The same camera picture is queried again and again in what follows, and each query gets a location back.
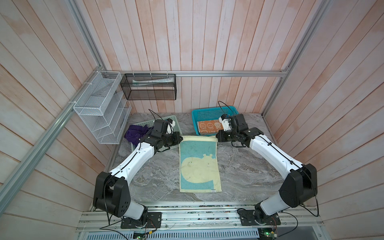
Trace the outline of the light green plastic basket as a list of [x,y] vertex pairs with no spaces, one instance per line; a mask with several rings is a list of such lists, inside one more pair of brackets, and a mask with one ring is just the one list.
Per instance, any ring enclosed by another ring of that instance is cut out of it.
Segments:
[[[182,134],[182,130],[181,130],[181,128],[180,128],[180,125],[179,125],[179,122],[178,122],[178,119],[177,119],[177,117],[175,116],[175,115],[171,115],[171,116],[167,116],[167,117],[162,117],[164,120],[167,120],[167,119],[171,119],[174,123],[174,125],[173,125],[173,129],[174,129],[174,131],[175,132],[179,132],[180,133],[180,135],[183,135]],[[136,125],[136,126],[141,126],[141,127],[145,127],[145,126],[147,126],[149,129],[150,128],[152,128],[153,127],[153,125],[154,125],[154,121],[155,120],[149,120],[149,121],[145,121],[145,122],[141,122],[141,123],[136,123],[136,124],[134,124],[134,125]],[[135,150],[135,148],[136,148],[136,146],[134,146],[132,143],[131,143],[131,152],[133,152],[134,150]],[[171,146],[170,147],[170,150],[172,150],[172,149],[178,149],[179,148],[179,146],[177,145],[177,146]],[[162,151],[166,151],[167,150],[167,147],[162,147],[160,150],[159,150],[159,152],[162,152]]]

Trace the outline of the orange bunny print towel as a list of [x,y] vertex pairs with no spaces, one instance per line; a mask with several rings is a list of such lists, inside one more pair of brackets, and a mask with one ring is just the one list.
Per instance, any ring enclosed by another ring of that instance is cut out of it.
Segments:
[[199,121],[198,133],[200,135],[211,135],[216,134],[220,130],[223,130],[223,125],[219,120]]

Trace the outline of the teal plastic basket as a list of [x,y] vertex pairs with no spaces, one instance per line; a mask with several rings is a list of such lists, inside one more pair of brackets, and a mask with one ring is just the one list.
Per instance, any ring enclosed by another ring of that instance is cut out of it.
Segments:
[[227,115],[237,115],[239,114],[238,110],[233,106],[224,106],[224,107],[212,107],[205,109],[196,109],[191,112],[192,121],[195,132],[198,136],[200,136],[200,132],[198,130],[198,122],[200,121],[211,121],[218,120],[223,114]]

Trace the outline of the yellow teal hippo towel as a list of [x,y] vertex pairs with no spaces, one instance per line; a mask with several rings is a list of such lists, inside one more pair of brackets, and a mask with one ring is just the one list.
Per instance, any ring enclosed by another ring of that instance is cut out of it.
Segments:
[[183,136],[179,144],[180,192],[222,192],[217,143],[213,136]]

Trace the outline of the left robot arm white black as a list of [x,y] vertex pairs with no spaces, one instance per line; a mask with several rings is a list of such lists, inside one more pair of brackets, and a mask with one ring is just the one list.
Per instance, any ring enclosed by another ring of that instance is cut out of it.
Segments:
[[96,179],[93,206],[109,215],[141,220],[146,207],[131,199],[129,185],[141,167],[160,149],[170,149],[183,140],[174,130],[172,119],[156,119],[140,139],[135,150],[110,172],[101,172]]

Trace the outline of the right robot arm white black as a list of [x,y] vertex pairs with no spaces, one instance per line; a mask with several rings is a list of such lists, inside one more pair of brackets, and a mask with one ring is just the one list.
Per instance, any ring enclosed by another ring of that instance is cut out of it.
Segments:
[[261,130],[249,128],[242,114],[222,115],[219,122],[223,126],[216,134],[220,143],[239,142],[241,148],[247,147],[259,153],[284,179],[278,193],[255,205],[254,216],[258,223],[263,224],[270,216],[317,197],[317,169],[313,165],[295,160]]

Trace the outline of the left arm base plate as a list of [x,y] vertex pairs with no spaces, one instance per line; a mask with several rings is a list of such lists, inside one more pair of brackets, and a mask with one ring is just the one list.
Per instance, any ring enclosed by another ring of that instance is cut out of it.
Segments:
[[162,213],[161,212],[144,212],[138,219],[124,218],[121,223],[121,229],[142,229],[153,228],[158,229],[161,227]]

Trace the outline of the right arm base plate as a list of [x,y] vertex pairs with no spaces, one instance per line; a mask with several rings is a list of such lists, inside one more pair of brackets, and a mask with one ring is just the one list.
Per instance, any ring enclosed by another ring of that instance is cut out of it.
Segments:
[[281,225],[280,217],[275,214],[272,216],[265,215],[260,210],[237,209],[242,226],[278,226]]

